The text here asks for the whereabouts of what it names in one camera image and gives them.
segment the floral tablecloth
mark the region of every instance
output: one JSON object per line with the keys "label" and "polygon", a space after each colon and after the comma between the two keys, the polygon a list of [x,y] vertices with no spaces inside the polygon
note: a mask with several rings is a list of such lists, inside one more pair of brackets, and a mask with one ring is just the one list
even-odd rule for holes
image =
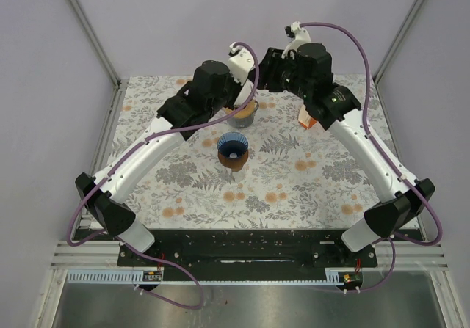
{"label": "floral tablecloth", "polygon": [[[109,162],[125,150],[156,110],[190,76],[134,76],[112,143]],[[335,81],[364,100],[364,75]],[[198,131],[165,156],[126,201],[148,228],[346,228],[378,199],[347,150],[320,124],[305,130],[297,121],[302,101],[294,95],[259,91],[255,122],[239,130],[250,144],[246,176],[233,182],[217,159],[221,123]],[[392,149],[377,93],[369,120]],[[417,227],[413,221],[407,227]],[[99,227],[97,222],[92,227]]]}

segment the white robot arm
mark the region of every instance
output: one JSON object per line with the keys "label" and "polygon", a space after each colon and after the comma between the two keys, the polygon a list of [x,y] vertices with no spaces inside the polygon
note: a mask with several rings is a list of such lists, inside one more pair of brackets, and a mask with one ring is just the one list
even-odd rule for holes
{"label": "white robot arm", "polygon": [[206,61],[198,67],[193,80],[165,101],[142,135],[115,161],[93,176],[82,173],[76,179],[83,199],[97,186],[96,182],[107,178],[86,207],[109,235],[140,252],[155,242],[124,201],[140,179],[167,153],[189,139],[196,129],[159,136],[161,132],[207,123],[223,106],[233,109],[249,98],[253,84],[247,78],[254,59],[248,50],[235,44],[231,46],[227,65]]}
{"label": "white robot arm", "polygon": [[290,44],[284,50],[268,48],[261,61],[257,88],[270,92],[287,90],[302,98],[307,112],[348,149],[366,173],[380,202],[341,237],[349,251],[357,252],[389,237],[422,211],[424,205],[403,179],[410,181],[428,200],[435,187],[429,179],[419,181],[406,169],[368,125],[386,157],[398,167],[400,177],[397,177],[372,144],[363,126],[357,98],[347,87],[333,82],[332,58],[325,47],[312,43],[308,32],[298,22],[286,27],[286,33]]}

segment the white wall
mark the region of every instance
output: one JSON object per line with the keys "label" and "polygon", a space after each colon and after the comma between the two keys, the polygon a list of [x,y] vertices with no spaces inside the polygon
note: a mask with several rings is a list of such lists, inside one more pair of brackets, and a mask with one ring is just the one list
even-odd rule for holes
{"label": "white wall", "polygon": [[109,79],[65,0],[0,0],[0,326],[27,327]]}
{"label": "white wall", "polygon": [[404,162],[436,185],[432,204],[470,317],[470,0],[429,0],[380,83]]}
{"label": "white wall", "polygon": [[[377,69],[413,0],[80,0],[116,71],[192,73],[203,60],[227,58],[237,40],[261,57],[284,48],[293,21],[327,21],[364,43]],[[312,32],[333,55],[337,73],[363,73],[356,48],[332,29]]]}

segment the purple cable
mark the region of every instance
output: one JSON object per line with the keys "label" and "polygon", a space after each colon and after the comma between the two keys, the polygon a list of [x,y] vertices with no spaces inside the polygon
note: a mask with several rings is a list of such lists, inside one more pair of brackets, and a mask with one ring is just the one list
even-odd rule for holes
{"label": "purple cable", "polygon": [[391,246],[391,264],[390,264],[390,269],[388,270],[388,273],[385,275],[385,277],[380,281],[378,282],[377,284],[369,287],[369,288],[365,288],[365,289],[361,289],[361,293],[366,293],[368,291],[372,291],[374,289],[378,289],[380,288],[381,286],[383,286],[385,283],[387,283],[388,279],[390,279],[390,276],[391,276],[391,273],[394,271],[394,268],[395,268],[395,260],[397,259],[397,251],[395,250],[395,244],[394,242],[391,240],[391,238],[387,238],[388,242],[390,243],[390,246]]}
{"label": "purple cable", "polygon": [[155,293],[152,293],[150,291],[145,291],[143,290],[144,293],[148,294],[148,295],[151,295],[153,297],[156,297],[158,299],[161,299],[163,301],[166,301],[168,302],[169,304],[172,304],[172,305],[175,305],[175,306],[178,306],[180,308],[185,308],[187,310],[199,310],[202,308],[202,306],[204,305],[204,292],[203,292],[203,287],[200,286],[200,283],[198,282],[198,280],[196,278],[194,278],[194,276],[189,273],[189,271],[187,271],[184,267],[181,267],[179,264],[177,263],[174,263],[174,262],[170,262],[168,260],[161,260],[160,258],[155,258],[155,257],[151,257],[151,256],[148,256],[146,255],[145,253],[141,253],[139,251],[137,251],[135,248],[133,248],[131,245],[129,244],[126,244],[126,246],[133,252],[135,253],[136,255],[142,257],[142,258],[145,258],[146,260],[152,260],[153,262],[157,262],[157,263],[163,263],[163,264],[167,264],[169,266],[172,266],[172,267],[175,267],[177,269],[179,269],[180,271],[182,271],[183,273],[185,273],[185,275],[187,275],[195,284],[196,286],[198,287],[199,289],[199,297],[200,297],[200,300],[199,300],[199,303],[197,305],[194,305],[194,306],[190,306],[190,305],[185,305],[185,304],[180,304],[179,302],[176,302],[176,301],[173,301],[173,300],[170,300],[168,299],[167,297],[164,297],[162,295],[158,295],[158,294],[155,294]]}
{"label": "purple cable", "polygon": [[[186,128],[174,128],[172,130],[167,130],[167,131],[163,131],[163,132],[158,132],[158,133],[155,133],[155,134],[152,134],[150,135],[149,137],[147,137],[145,139],[146,142],[149,142],[151,141],[152,139],[155,139],[157,137],[160,137],[160,136],[164,136],[164,135],[168,135],[168,134],[174,134],[174,133],[178,133],[178,132],[185,132],[185,131],[192,131],[192,130],[198,130],[200,128],[206,128],[208,126],[212,126],[212,125],[215,125],[215,124],[218,124],[218,123],[221,123],[222,121],[226,121],[227,119],[233,117],[235,114],[239,113],[240,111],[242,111],[247,105],[248,103],[251,102],[251,100],[255,97],[255,93],[256,93],[256,88],[258,86],[258,82],[259,82],[259,64],[258,64],[258,58],[256,57],[256,54],[255,54],[255,51],[246,43],[243,43],[243,42],[236,42],[234,43],[234,47],[236,46],[241,46],[241,47],[244,47],[245,49],[247,49],[251,56],[253,57],[253,64],[254,64],[254,67],[255,67],[255,81],[253,82],[253,88],[251,89],[251,92],[248,96],[248,98],[245,100],[245,102],[242,103],[241,106],[239,106],[237,109],[235,109],[232,113],[230,114],[227,114],[226,116],[224,117],[221,117],[219,119],[216,119],[214,121],[211,121],[211,122],[208,122],[208,123],[204,123],[204,124],[199,124],[199,125],[194,125],[194,126],[187,126]],[[112,175],[114,175],[114,173],[116,172],[116,170],[124,163],[124,161],[126,161],[132,154],[135,153],[136,150],[138,150],[139,148],[141,148],[143,145],[145,144],[145,142],[139,142],[137,143],[133,148],[131,148],[119,161],[117,161],[115,163],[115,165],[111,168],[111,170],[108,172],[108,177],[111,177]],[[108,180],[108,178],[103,178],[95,187],[93,187],[93,189],[91,189],[90,192],[88,192],[88,194],[83,198],[83,200],[79,203],[78,207],[76,208],[75,212],[73,213],[73,216],[72,216],[72,220],[70,221],[70,223],[68,224],[68,229],[67,229],[67,244],[68,246],[71,246],[71,247],[77,247],[77,246],[80,246],[80,245],[83,245],[85,242],[91,240],[92,238],[95,238],[97,235],[100,235],[104,232],[104,230],[98,230],[98,231],[95,231],[94,233],[90,234],[89,236],[87,236],[86,238],[82,239],[81,241],[79,242],[72,242],[72,232],[73,232],[73,225],[75,224],[75,221],[77,219],[77,217],[79,216],[79,214],[82,212],[82,209],[83,207],[85,206],[85,204],[87,203],[87,201],[104,185],[104,183],[106,183]],[[203,295],[203,290],[202,290],[202,287],[200,286],[200,283],[196,280],[196,278],[194,278],[194,276],[189,273],[185,268],[179,266],[177,263],[174,263],[174,262],[170,262],[168,260],[161,260],[159,258],[154,258],[154,257],[151,257],[151,256],[148,256],[148,255],[145,255],[139,251],[137,251],[135,248],[133,248],[131,245],[129,244],[126,244],[126,246],[132,251],[134,252],[135,254],[143,257],[143,258],[146,258],[148,260],[152,260],[152,261],[155,261],[155,262],[158,262],[158,263],[165,263],[165,264],[168,264],[169,266],[173,266],[177,269],[179,269],[180,271],[182,271],[183,273],[185,273],[189,278],[191,278],[191,280],[196,284],[197,287],[199,287],[200,289],[200,302],[199,304],[197,304],[196,306],[188,306],[188,305],[183,305],[183,304],[180,304],[178,302],[175,302],[173,300],[170,300],[164,296],[161,296],[161,295],[158,295],[158,294],[155,294],[155,293],[151,293],[150,291],[146,291],[146,293],[148,295],[151,295],[151,296],[154,296],[158,299],[161,299],[163,301],[166,301],[172,305],[175,305],[175,306],[178,306],[178,307],[181,307],[181,308],[186,308],[188,310],[199,310],[200,308],[202,308],[203,306],[203,300],[204,300],[204,295]]]}
{"label": "purple cable", "polygon": [[100,235],[104,232],[103,229],[97,230],[94,233],[91,233],[86,238],[83,238],[79,242],[72,242],[73,226],[75,225],[75,221],[76,221],[77,217],[82,212],[82,209],[83,209],[83,207],[85,207],[85,204],[88,202],[88,200],[95,194],[95,192],[97,192],[100,189],[100,187],[102,187],[104,185],[104,183],[106,183],[107,180],[108,180],[108,178],[103,178],[103,180],[101,180],[99,183],[97,183],[96,186],[93,187],[91,189],[91,191],[88,192],[88,194],[85,197],[83,197],[83,200],[80,201],[79,206],[75,209],[75,212],[73,212],[72,220],[68,223],[68,228],[67,228],[67,238],[66,238],[66,240],[67,240],[67,245],[68,246],[77,247],[77,246],[83,245],[88,240],[91,240],[95,236]]}
{"label": "purple cable", "polygon": [[[301,23],[300,27],[309,27],[309,26],[318,26],[318,27],[329,27],[331,29],[337,29],[341,32],[343,32],[345,35],[347,35],[358,47],[359,52],[361,53],[362,59],[364,61],[364,66],[366,67],[366,99],[364,100],[364,110],[362,113],[362,125],[364,126],[364,130],[367,133],[367,136],[369,136],[372,144],[375,146],[377,151],[381,154],[381,156],[386,160],[387,164],[390,166],[390,168],[393,169],[395,174],[400,178],[402,176],[402,173],[400,172],[400,169],[394,164],[394,162],[387,156],[387,153],[382,149],[382,147],[379,145],[379,142],[375,139],[375,137],[371,134],[370,128],[369,128],[369,122],[367,120],[367,110],[369,108],[369,99],[370,99],[370,66],[369,66],[369,61],[367,60],[366,52],[362,48],[362,45],[358,42],[358,40],[346,29],[333,25],[332,23],[323,23],[323,22],[305,22]],[[423,242],[419,240],[414,240],[412,238],[408,238],[400,233],[395,233],[395,236],[397,238],[401,238],[404,240],[408,240],[409,242],[412,242],[417,245],[422,245],[422,246],[434,246],[439,243],[439,241],[442,239],[442,224],[441,221],[438,218],[438,215],[435,213],[433,207],[429,202],[424,198],[424,196],[421,194],[421,192],[418,191],[418,189],[407,179],[402,180],[407,187],[409,187],[413,193],[423,202],[423,205],[427,208],[429,211],[431,217],[433,218],[435,222],[435,226],[437,227],[437,236],[435,237],[434,240],[430,242]]]}

